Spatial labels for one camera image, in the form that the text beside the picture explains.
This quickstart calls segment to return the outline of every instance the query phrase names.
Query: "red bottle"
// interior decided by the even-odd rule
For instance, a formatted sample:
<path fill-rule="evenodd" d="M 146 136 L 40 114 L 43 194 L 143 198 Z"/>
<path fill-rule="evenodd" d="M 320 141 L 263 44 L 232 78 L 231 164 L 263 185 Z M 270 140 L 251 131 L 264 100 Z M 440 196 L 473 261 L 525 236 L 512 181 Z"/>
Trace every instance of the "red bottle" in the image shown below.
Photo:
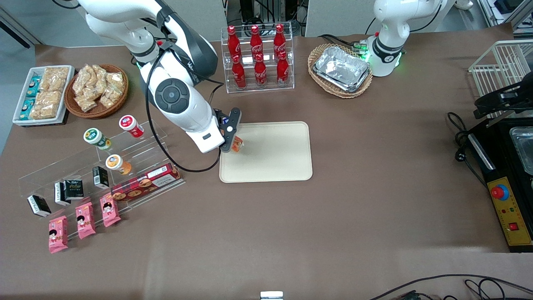
<path fill-rule="evenodd" d="M 289 63 L 287 62 L 287 52 L 283 51 L 278 55 L 278 85 L 287 86 L 289 83 Z"/>
<path fill-rule="evenodd" d="M 256 61 L 257 55 L 261 54 L 261 58 L 263 57 L 263 41 L 261 40 L 261 37 L 259 36 L 259 26 L 252 25 L 252 38 L 250 39 L 250 47 L 252 48 L 252 57 L 254 58 L 254 61 Z"/>
<path fill-rule="evenodd" d="M 283 35 L 283 24 L 276 25 L 276 36 L 274 37 L 274 61 L 278 61 L 280 52 L 285 52 L 285 35 Z"/>
<path fill-rule="evenodd" d="M 267 66 L 263 62 L 263 53 L 258 53 L 255 55 L 255 83 L 260 89 L 264 89 L 267 86 Z"/>
<path fill-rule="evenodd" d="M 237 90 L 243 90 L 246 88 L 246 77 L 244 76 L 244 67 L 240 64 L 240 57 L 234 56 L 233 67 L 233 79 L 235 79 L 235 84 L 237 85 Z"/>
<path fill-rule="evenodd" d="M 235 56 L 240 59 L 242 56 L 240 53 L 240 41 L 235 34 L 235 26 L 228 26 L 228 34 L 228 49 L 230 51 L 231 59 L 233 59 Z"/>

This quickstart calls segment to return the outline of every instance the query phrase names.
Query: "control panel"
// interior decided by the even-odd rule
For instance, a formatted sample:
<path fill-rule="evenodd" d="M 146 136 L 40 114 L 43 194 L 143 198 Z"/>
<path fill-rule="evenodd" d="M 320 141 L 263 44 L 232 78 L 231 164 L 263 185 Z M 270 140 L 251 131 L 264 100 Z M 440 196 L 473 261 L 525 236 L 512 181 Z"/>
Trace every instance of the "control panel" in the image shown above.
<path fill-rule="evenodd" d="M 531 236 L 522 218 L 522 213 L 516 205 L 516 199 L 507 177 L 491 181 L 487 186 L 507 244 L 509 246 L 531 245 Z"/>

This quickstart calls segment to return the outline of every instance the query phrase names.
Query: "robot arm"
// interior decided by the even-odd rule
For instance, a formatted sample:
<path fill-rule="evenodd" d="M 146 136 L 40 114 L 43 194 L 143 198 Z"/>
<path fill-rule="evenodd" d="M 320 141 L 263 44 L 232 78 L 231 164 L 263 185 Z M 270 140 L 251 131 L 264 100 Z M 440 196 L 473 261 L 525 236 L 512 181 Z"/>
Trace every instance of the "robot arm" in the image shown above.
<path fill-rule="evenodd" d="M 433 15 L 447 0 L 376 0 L 374 14 L 382 26 L 377 37 L 368 38 L 372 74 L 386 76 L 394 70 L 400 51 L 409 37 L 408 20 Z"/>
<path fill-rule="evenodd" d="M 146 63 L 141 68 L 144 83 L 153 69 L 146 84 L 152 103 L 181 127 L 200 151 L 206 153 L 221 145 L 225 152 L 230 149 L 227 144 L 233 140 L 222 136 L 215 111 L 193 87 L 216 71 L 218 57 L 208 41 L 162 0 L 78 2 L 87 11 L 87 24 L 95 33 L 123 43 L 139 62 Z M 154 37 L 142 28 L 141 18 L 157 20 L 160 29 L 165 27 L 177 37 L 176 43 L 166 42 L 162 53 Z"/>

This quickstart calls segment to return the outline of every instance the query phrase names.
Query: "red emergency stop button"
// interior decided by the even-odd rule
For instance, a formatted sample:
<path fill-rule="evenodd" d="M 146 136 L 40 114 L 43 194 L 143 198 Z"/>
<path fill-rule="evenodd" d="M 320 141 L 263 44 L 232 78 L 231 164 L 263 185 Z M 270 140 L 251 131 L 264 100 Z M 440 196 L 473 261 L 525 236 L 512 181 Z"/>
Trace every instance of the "red emergency stop button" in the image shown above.
<path fill-rule="evenodd" d="M 509 198 L 509 190 L 503 184 L 498 184 L 497 186 L 493 187 L 490 190 L 490 194 L 494 198 L 500 199 L 502 201 L 505 201 L 505 200 L 507 200 Z"/>

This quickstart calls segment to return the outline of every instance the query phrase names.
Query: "brown table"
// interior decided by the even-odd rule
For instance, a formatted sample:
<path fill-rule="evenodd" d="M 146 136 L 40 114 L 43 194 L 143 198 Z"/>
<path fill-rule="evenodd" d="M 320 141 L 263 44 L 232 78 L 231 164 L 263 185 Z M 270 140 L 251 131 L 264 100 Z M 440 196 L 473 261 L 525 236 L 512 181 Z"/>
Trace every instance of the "brown table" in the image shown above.
<path fill-rule="evenodd" d="M 104 120 L 70 116 L 65 126 L 13 127 L 0 158 L 2 298 L 257 299 L 261 290 L 283 290 L 289 300 L 368 299 L 412 279 L 458 272 L 533 286 L 533 256 L 506 253 L 487 192 L 454 160 L 454 131 L 446 123 L 451 110 L 475 123 L 466 69 L 494 41 L 509 39 L 510 26 L 413 34 L 392 75 L 374 78 L 361 97 L 342 100 L 307 73 L 308 53 L 324 41 L 296 38 L 294 91 L 221 90 L 213 106 L 240 107 L 242 123 L 305 121 L 310 180 L 224 184 L 217 169 L 185 173 L 185 185 L 55 255 L 48 253 L 47 223 L 20 198 L 18 178 L 86 149 L 86 128 L 113 136 L 120 116 L 144 122 L 146 113 L 126 48 L 38 46 L 39 66 L 123 67 L 131 95 Z M 221 69 L 216 80 L 223 79 Z M 212 88 L 198 86 L 205 97 Z M 215 153 L 202 155 L 153 111 L 174 158 L 190 168 L 213 162 Z M 460 279 L 413 288 L 467 297 Z"/>

